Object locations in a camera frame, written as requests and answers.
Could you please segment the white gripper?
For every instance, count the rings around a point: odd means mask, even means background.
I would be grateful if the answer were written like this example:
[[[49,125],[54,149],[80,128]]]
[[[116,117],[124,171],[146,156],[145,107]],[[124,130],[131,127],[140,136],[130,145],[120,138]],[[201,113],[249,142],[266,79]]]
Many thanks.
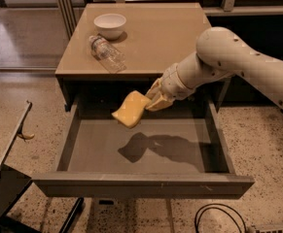
[[[174,100],[184,100],[193,93],[194,88],[186,87],[177,72],[177,63],[172,64],[164,72],[160,79],[156,79],[146,96],[151,102],[146,106],[150,112],[156,112],[170,107]]]

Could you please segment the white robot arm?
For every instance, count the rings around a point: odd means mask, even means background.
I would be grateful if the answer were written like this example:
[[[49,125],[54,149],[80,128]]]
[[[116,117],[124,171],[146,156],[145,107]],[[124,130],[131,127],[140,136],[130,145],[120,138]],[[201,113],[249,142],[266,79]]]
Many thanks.
[[[195,52],[172,64],[146,93],[149,111],[170,107],[206,83],[237,75],[283,110],[283,60],[249,47],[224,27],[200,34]]]

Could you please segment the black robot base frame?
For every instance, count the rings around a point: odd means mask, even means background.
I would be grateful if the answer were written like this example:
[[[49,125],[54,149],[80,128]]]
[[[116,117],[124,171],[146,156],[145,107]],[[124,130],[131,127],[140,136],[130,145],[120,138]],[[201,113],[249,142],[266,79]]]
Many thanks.
[[[9,210],[32,184],[31,178],[4,164],[0,171],[0,233],[42,233],[7,216]],[[59,233],[70,233],[75,218],[83,208],[84,198],[78,198],[61,226]]]

